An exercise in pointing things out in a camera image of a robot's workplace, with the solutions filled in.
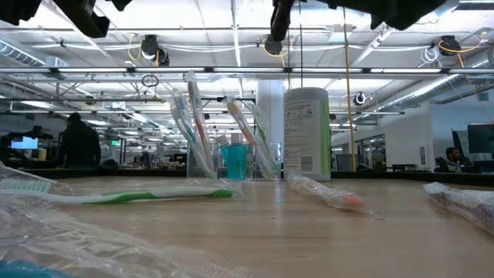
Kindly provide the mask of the white wipes canister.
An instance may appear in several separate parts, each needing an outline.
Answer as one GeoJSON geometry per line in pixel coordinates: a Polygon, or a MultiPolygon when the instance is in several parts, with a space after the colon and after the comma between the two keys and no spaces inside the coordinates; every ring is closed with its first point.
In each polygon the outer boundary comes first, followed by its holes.
{"type": "Polygon", "coordinates": [[[315,181],[331,179],[328,93],[300,87],[284,95],[284,175],[298,174],[315,181]]]}

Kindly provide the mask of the orange toothbrush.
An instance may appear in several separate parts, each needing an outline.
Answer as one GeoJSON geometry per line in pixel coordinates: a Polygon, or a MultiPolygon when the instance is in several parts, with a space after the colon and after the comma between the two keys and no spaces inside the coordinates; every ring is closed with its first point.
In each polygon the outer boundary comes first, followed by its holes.
{"type": "Polygon", "coordinates": [[[202,109],[201,96],[198,89],[197,77],[195,72],[189,71],[184,76],[188,85],[188,96],[191,102],[192,116],[195,122],[195,128],[198,134],[201,158],[205,174],[208,178],[216,178],[216,170],[213,157],[211,156],[211,142],[208,136],[208,130],[205,126],[205,115],[202,109]]]}
{"type": "Polygon", "coordinates": [[[321,198],[330,207],[350,212],[363,212],[364,200],[353,192],[330,188],[303,175],[289,173],[286,176],[289,187],[303,195],[321,198]]]}
{"type": "Polygon", "coordinates": [[[255,147],[254,147],[255,130],[253,130],[250,127],[247,119],[245,118],[244,113],[239,108],[239,106],[236,104],[236,99],[234,97],[226,97],[222,102],[226,106],[228,112],[233,116],[235,122],[239,126],[240,131],[244,135],[244,138],[253,146],[254,152],[255,152],[255,147]]]}

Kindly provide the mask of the dark computer monitor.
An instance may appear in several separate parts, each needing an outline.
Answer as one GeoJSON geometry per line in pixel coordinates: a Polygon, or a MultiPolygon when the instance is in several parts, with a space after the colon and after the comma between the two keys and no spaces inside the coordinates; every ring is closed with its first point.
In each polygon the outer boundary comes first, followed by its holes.
{"type": "Polygon", "coordinates": [[[494,154],[494,124],[470,124],[467,133],[470,153],[494,154]]]}

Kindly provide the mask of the teal mouthwash bottle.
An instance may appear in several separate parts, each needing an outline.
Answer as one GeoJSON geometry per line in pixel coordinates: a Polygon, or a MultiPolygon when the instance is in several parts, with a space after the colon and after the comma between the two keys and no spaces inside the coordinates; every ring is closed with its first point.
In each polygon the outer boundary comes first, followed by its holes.
{"type": "Polygon", "coordinates": [[[227,179],[245,180],[247,176],[247,146],[242,134],[231,134],[229,141],[225,135],[218,138],[221,154],[227,168],[227,179]]]}

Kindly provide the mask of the person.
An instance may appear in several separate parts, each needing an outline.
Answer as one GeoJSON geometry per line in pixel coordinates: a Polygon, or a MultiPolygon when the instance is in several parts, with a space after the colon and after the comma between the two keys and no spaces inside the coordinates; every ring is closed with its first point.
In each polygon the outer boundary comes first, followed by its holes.
{"type": "Polygon", "coordinates": [[[67,118],[67,127],[57,158],[64,168],[92,168],[100,164],[101,149],[97,132],[87,126],[77,112],[67,118]]]}
{"type": "Polygon", "coordinates": [[[445,157],[436,159],[434,172],[462,173],[462,169],[470,164],[470,160],[467,157],[462,156],[457,148],[448,147],[445,150],[445,157]]]}

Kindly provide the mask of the purple toothbrush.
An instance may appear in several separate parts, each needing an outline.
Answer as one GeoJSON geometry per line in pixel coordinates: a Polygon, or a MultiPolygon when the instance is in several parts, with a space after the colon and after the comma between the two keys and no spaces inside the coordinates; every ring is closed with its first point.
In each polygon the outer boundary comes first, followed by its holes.
{"type": "Polygon", "coordinates": [[[494,191],[461,190],[439,182],[423,189],[433,202],[494,235],[494,191]]]}

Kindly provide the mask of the lit computer monitor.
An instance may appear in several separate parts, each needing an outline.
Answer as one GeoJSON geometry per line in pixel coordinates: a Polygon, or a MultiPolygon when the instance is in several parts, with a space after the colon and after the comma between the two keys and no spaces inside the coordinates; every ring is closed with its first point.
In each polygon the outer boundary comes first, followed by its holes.
{"type": "Polygon", "coordinates": [[[12,149],[33,150],[39,147],[39,139],[36,137],[15,137],[11,140],[12,149]]]}

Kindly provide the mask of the blue toothbrush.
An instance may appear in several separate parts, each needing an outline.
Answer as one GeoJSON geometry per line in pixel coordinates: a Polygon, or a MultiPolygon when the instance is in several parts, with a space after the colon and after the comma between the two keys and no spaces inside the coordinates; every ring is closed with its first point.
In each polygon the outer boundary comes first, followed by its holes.
{"type": "Polygon", "coordinates": [[[0,278],[253,278],[198,249],[158,247],[48,202],[0,197],[0,278]]]}
{"type": "Polygon", "coordinates": [[[201,158],[201,149],[198,134],[195,128],[194,118],[192,116],[191,105],[188,104],[184,95],[177,89],[173,89],[171,93],[172,104],[171,114],[174,122],[180,131],[181,135],[188,142],[188,147],[192,151],[195,160],[204,171],[203,160],[201,158]]]}

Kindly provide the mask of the green toothbrush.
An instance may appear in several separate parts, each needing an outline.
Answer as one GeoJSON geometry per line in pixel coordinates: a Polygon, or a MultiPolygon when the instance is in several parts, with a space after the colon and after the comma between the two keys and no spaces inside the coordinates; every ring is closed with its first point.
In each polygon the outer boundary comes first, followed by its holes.
{"type": "Polygon", "coordinates": [[[278,179],[281,174],[281,144],[269,139],[269,121],[260,108],[249,104],[248,109],[255,120],[255,159],[260,174],[265,179],[278,179]]]}
{"type": "Polygon", "coordinates": [[[51,189],[52,183],[48,181],[20,180],[14,178],[0,180],[0,195],[23,195],[62,204],[120,204],[141,200],[172,198],[229,198],[234,195],[234,192],[230,189],[214,187],[159,188],[83,196],[57,195],[51,193],[51,189]]]}

